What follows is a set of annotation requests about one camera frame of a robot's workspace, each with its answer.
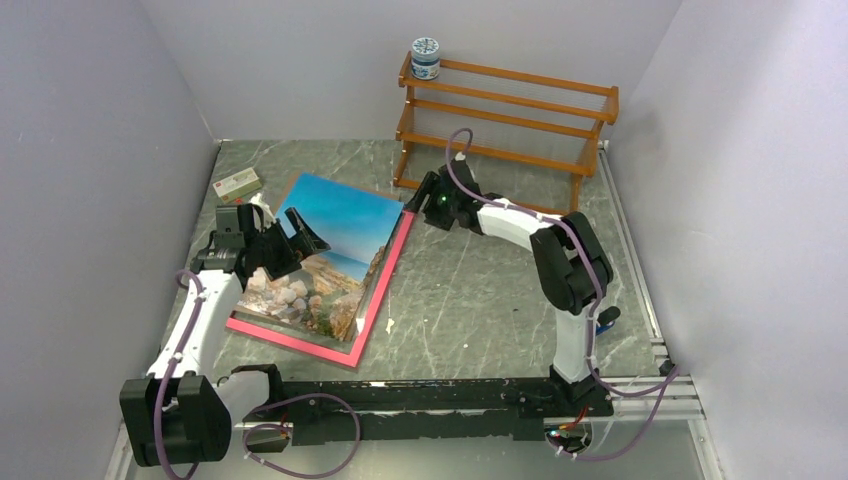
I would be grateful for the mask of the pink wooden picture frame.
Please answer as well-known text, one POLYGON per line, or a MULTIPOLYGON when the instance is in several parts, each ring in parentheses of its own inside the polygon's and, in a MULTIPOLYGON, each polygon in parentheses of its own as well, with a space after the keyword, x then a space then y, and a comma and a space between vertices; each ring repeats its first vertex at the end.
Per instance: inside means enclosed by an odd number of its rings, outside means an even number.
POLYGON ((409 211, 401 213, 395 232, 392 237, 389 251, 384 256, 382 270, 376 280, 369 285, 371 293, 365 295, 365 304, 360 308, 361 313, 357 315, 356 325, 358 335, 352 341, 347 352, 333 350, 329 347, 296 338, 284 333, 276 332, 268 328, 251 324, 236 318, 230 318, 226 322, 226 328, 234 332, 247 335, 254 339, 270 342, 279 347, 285 347, 295 352, 311 355, 321 360, 333 362, 344 367, 356 368, 367 347, 369 335, 377 320, 381 305, 389 291, 393 272, 400 259, 403 247, 410 234, 415 215, 409 211))

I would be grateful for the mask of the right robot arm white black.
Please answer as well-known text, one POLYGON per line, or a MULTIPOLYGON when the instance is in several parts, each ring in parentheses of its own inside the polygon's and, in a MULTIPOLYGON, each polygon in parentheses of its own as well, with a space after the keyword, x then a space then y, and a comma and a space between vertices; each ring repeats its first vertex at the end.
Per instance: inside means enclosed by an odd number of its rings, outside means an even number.
POLYGON ((587 217, 545 214, 496 193, 481 192, 464 160, 428 172, 405 210, 431 226, 454 225, 496 237, 533 255, 544 296, 555 310, 556 349, 549 392, 553 408, 572 415, 598 390, 591 365, 600 303, 613 269, 587 217))

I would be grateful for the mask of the brown frame backing board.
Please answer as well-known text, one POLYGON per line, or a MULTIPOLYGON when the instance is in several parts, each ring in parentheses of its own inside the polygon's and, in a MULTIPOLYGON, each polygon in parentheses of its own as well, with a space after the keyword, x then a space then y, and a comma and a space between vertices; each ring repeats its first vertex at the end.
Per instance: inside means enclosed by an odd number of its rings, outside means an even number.
POLYGON ((280 193, 280 194, 278 194, 278 195, 274 198, 274 202, 273 202, 273 203, 271 203, 271 210, 272 210, 272 212, 274 213, 274 216, 275 216, 276 218, 279 218, 281 215, 283 215, 283 214, 284 214, 284 208, 283 208, 283 205, 284 205, 284 203, 285 203, 285 201, 286 201, 286 199, 287 199, 288 195, 290 194, 291 190, 292 190, 292 189, 293 189, 293 187, 296 185, 296 183, 298 182, 298 180, 299 180, 299 178, 300 178, 300 177, 301 177, 301 172, 296 172, 296 173, 292 174, 292 175, 291 175, 291 176, 290 176, 290 177, 289 177, 289 178, 285 181, 284 186, 283 186, 283 188, 282 188, 282 190, 281 190, 281 193, 280 193))

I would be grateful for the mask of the landscape beach photo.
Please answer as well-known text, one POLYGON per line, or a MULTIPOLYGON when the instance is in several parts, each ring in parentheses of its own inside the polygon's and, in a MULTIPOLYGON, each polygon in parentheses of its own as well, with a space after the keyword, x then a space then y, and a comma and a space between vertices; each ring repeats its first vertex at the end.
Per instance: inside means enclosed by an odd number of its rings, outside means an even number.
POLYGON ((388 194, 301 173, 278 218, 288 235, 293 234, 285 216, 290 207, 330 244, 330 250, 309 256, 299 270, 277 280, 257 270, 234 316, 265 327, 321 335, 331 344, 347 343, 358 335, 357 315, 383 266, 403 204, 388 194))

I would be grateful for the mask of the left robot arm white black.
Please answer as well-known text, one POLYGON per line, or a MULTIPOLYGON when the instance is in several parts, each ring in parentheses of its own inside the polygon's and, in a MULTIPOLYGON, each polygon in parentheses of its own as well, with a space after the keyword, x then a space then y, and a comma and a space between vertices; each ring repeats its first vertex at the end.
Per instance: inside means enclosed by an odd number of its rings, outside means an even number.
POLYGON ((287 235, 261 201, 221 205, 215 229, 188 268, 175 275, 186 300, 171 335, 141 378, 124 383, 119 404, 136 462, 190 478, 202 462, 222 460, 233 427, 251 413, 277 418, 286 406, 279 369, 272 364, 234 369, 221 384, 210 380, 212 366, 232 311, 256 271, 270 279, 300 269, 302 261, 329 250, 298 211, 285 212, 287 235))

